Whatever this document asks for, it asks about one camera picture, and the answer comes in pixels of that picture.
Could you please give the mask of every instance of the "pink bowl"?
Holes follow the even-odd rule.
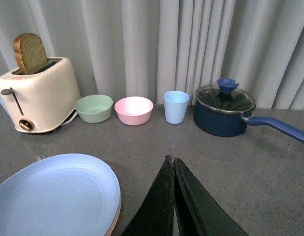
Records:
[[[126,97],[119,100],[114,108],[122,123],[141,125],[150,119],[153,106],[153,103],[147,98]]]

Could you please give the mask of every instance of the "cup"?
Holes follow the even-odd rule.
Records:
[[[180,124],[186,114],[189,96],[181,91],[164,94],[165,119],[170,124]]]
[[[6,111],[7,113],[9,113],[8,110],[7,110],[6,107],[5,107],[5,104],[4,104],[4,102],[3,102],[2,98],[1,98],[1,96],[0,96],[0,104],[3,106],[3,108],[5,109],[5,111]]]

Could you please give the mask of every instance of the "bread slice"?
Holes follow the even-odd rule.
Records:
[[[14,39],[15,60],[23,75],[33,73],[47,64],[46,51],[40,37],[24,33]]]

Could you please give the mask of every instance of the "toaster slot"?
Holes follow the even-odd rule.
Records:
[[[59,61],[61,61],[62,59],[48,59],[47,64],[43,65],[43,67],[35,70],[33,73],[31,73],[30,75],[34,75],[34,74],[38,74],[40,72],[43,72],[47,69],[49,69],[50,67],[52,67],[53,65],[57,64]],[[13,75],[22,75],[20,70],[16,70],[14,72],[12,72]]]

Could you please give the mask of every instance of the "toaster dial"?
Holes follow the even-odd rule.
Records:
[[[19,126],[25,131],[33,131],[34,130],[34,123],[29,119],[21,119],[19,121]]]

